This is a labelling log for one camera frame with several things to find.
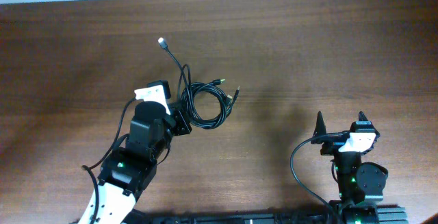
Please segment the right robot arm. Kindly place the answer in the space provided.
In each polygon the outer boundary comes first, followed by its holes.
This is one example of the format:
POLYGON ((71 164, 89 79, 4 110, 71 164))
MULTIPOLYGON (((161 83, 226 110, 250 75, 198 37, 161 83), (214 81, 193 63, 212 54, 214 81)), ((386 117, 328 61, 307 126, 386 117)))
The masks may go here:
POLYGON ((321 112, 313 132, 314 144, 321 145, 320 154, 333 157, 332 173, 339 189, 339 200, 331 201, 343 223, 377 223, 376 204, 383 200, 388 170, 362 157, 374 148, 380 133, 363 112, 350 129, 329 134, 321 112))

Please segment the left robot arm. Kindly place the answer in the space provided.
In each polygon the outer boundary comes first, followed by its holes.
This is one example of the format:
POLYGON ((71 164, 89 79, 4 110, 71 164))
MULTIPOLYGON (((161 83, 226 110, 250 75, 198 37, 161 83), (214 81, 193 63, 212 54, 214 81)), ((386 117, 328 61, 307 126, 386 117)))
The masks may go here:
POLYGON ((92 179, 93 193, 80 223, 129 222, 129 215, 157 172, 159 156, 170 150, 173 137, 192 131, 180 103, 171 103, 169 110, 153 101, 139 103, 130 132, 117 138, 100 160, 99 175, 82 166, 92 179))

